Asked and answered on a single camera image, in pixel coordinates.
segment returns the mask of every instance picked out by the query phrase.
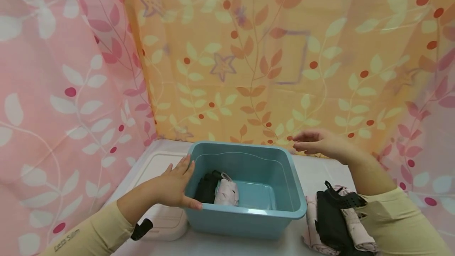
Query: white container lid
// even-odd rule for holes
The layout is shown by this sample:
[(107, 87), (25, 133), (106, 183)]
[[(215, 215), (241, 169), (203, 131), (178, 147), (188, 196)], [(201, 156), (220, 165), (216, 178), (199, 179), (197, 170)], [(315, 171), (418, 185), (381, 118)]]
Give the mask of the white container lid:
[[(185, 154), (182, 153), (167, 151), (153, 152), (138, 171), (127, 191), (161, 175), (171, 163), (175, 168), (184, 156)], [(157, 204), (144, 214), (138, 224), (141, 224), (146, 218), (152, 221), (153, 228), (141, 240), (174, 241), (182, 237), (188, 229), (186, 214), (181, 208)]]

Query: black watch strap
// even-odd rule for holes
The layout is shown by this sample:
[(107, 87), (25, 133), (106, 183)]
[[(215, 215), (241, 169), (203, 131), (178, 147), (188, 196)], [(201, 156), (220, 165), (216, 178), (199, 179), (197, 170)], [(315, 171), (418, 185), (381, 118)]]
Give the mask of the black watch strap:
[(367, 201), (355, 192), (348, 193), (346, 196), (341, 196), (339, 191), (342, 190), (342, 188), (335, 191), (328, 181), (325, 182), (325, 185), (327, 187), (327, 195), (329, 196), (327, 197), (327, 201), (335, 208), (350, 209), (362, 207), (367, 204)]
[(141, 239), (150, 229), (153, 228), (153, 223), (149, 219), (144, 219), (141, 225), (134, 226), (133, 234), (131, 235), (131, 239), (134, 241), (138, 241)]

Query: plastic bin rim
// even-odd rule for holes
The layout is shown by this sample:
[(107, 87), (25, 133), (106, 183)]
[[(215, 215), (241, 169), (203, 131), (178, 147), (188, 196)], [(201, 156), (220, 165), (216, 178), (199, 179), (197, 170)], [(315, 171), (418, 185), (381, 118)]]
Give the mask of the plastic bin rim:
[(200, 145), (201, 143), (216, 143), (219, 145), (239, 145), (239, 146), (245, 146), (245, 147), (264, 147), (264, 148), (273, 148), (273, 149), (278, 149), (286, 154), (288, 159), (290, 160), (290, 167), (291, 171), (294, 177), (294, 182), (297, 187), (297, 193), (299, 194), (300, 198), (300, 208), (297, 209), (296, 211), (277, 211), (275, 209), (250, 209), (250, 208), (243, 208), (243, 207), (235, 207), (235, 206), (227, 206), (227, 205), (214, 205), (214, 204), (203, 204), (203, 209), (207, 209), (210, 211), (223, 211), (223, 212), (230, 212), (230, 213), (237, 213), (237, 214), (248, 214), (248, 215), (267, 215), (267, 216), (273, 216), (273, 217), (282, 217), (282, 218), (288, 218), (288, 219), (294, 219), (298, 220), (301, 219), (305, 213), (306, 213), (306, 201), (305, 201), (305, 196), (303, 194), (302, 190), (302, 185), (300, 184), (300, 179), (299, 176), (297, 175), (297, 170), (294, 165), (294, 160), (291, 156), (291, 154), (284, 150), (281, 147), (278, 146), (268, 146), (268, 145), (250, 145), (250, 144), (244, 144), (244, 143), (230, 143), (230, 142), (217, 142), (217, 141), (211, 141), (211, 140), (201, 140), (193, 143), (188, 150), (189, 154), (192, 154), (194, 148), (197, 145)]

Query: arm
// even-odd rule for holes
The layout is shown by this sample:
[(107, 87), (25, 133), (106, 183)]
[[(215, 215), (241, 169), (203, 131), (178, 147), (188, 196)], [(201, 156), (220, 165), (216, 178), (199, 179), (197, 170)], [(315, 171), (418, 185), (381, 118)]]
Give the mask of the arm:
[(357, 209), (367, 215), (362, 224), (383, 256), (451, 255), (419, 208), (371, 155), (326, 130), (303, 131), (294, 141), (297, 151), (319, 152), (348, 166), (357, 193), (368, 202)]
[(135, 224), (155, 204), (202, 209), (202, 204), (184, 195), (194, 171), (186, 156), (163, 175), (140, 184), (52, 243), (39, 256), (109, 256), (134, 230)]

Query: person's left hand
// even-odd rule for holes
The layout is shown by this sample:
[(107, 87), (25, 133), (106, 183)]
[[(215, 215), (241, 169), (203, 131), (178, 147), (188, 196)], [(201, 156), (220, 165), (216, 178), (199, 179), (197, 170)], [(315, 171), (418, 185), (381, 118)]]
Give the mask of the person's left hand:
[(173, 169), (172, 163), (166, 171), (151, 179), (156, 193), (156, 202), (172, 207), (202, 209), (202, 203), (185, 196), (185, 187), (194, 172), (194, 161), (190, 164), (190, 155), (183, 157)]

